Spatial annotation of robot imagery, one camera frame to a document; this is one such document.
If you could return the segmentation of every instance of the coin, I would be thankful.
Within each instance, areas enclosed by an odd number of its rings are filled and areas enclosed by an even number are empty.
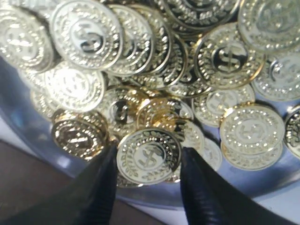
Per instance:
[[[290,152],[300,159],[300,105],[294,107],[285,119],[284,141]]]
[[[175,36],[172,55],[161,71],[153,74],[134,75],[128,79],[137,86],[151,90],[164,90],[174,85],[184,75],[187,65],[187,48],[183,40]]]
[[[226,148],[221,144],[221,150],[226,160],[236,168],[247,171],[264,170],[275,164],[281,157],[283,145],[279,143],[272,150],[258,155],[245,155]]]
[[[144,185],[158,184],[178,167],[181,145],[170,133],[146,128],[125,136],[117,153],[117,167],[127,180]]]
[[[144,17],[135,10],[122,6],[110,5],[124,28],[124,47],[118,61],[108,68],[115,76],[130,76],[144,71],[151,63],[155,39],[151,27]]]
[[[150,67],[147,68],[147,74],[160,71],[168,62],[173,49],[173,37],[170,28],[165,23],[164,18],[156,11],[142,5],[131,5],[131,7],[140,13],[148,21],[155,34],[155,51]]]
[[[83,68],[107,69],[120,57],[123,31],[116,15],[93,0],[68,0],[50,19],[50,32],[60,55]]]
[[[31,91],[30,100],[34,109],[47,120],[51,120],[54,112],[59,109],[55,101],[39,92]]]
[[[269,56],[260,75],[252,81],[254,89],[272,101],[299,99],[299,58],[299,50]]]
[[[10,5],[27,8],[49,20],[53,10],[59,3],[60,0],[1,0],[0,7]]]
[[[209,138],[204,139],[204,151],[201,155],[203,159],[210,165],[215,171],[218,171],[222,164],[222,153],[219,146]]]
[[[195,71],[208,86],[234,89],[251,82],[261,71],[265,55],[242,42],[236,23],[205,35],[195,52]]]
[[[106,117],[109,130],[122,138],[136,130],[137,109],[147,98],[146,94],[132,87],[112,87],[106,91],[97,109]]]
[[[63,61],[45,72],[50,97],[63,108],[87,112],[96,108],[105,92],[105,80],[99,70],[79,69]]]
[[[105,147],[98,129],[83,121],[63,120],[52,127],[54,142],[68,154],[91,160]]]
[[[238,25],[243,40],[262,52],[300,44],[300,5],[296,0],[243,0]]]
[[[109,136],[109,133],[107,132],[108,125],[106,119],[101,113],[95,110],[84,113],[77,113],[74,111],[58,109],[52,116],[53,124],[65,120],[82,121],[88,124],[92,124],[98,129],[98,132],[102,136],[103,140],[108,140],[108,138],[110,138],[111,141],[114,139],[118,140],[118,138],[114,135]]]
[[[18,71],[20,79],[23,83],[30,89],[34,90],[35,92],[46,94],[46,84],[45,84],[45,74],[33,74],[30,72]]]
[[[143,184],[133,183],[124,178],[120,173],[117,175],[117,187],[119,188],[140,188]]]
[[[228,109],[220,127],[225,147],[247,155],[274,149],[284,134],[281,117],[272,109],[255,104]]]
[[[152,127],[162,118],[194,119],[192,109],[183,101],[175,97],[153,98],[142,102],[137,113],[137,127]]]
[[[54,64],[54,50],[46,27],[17,7],[0,8],[0,54],[17,69],[41,73]]]
[[[170,16],[191,30],[210,30],[229,21],[239,7],[239,0],[162,0]]]
[[[189,72],[185,73],[177,83],[168,87],[166,91],[180,98],[192,98],[210,90],[211,87],[207,86],[202,78],[195,73],[194,67],[191,67]]]
[[[218,128],[226,110],[247,102],[255,102],[255,94],[249,84],[232,90],[215,90],[195,97],[192,99],[192,110],[201,123]]]

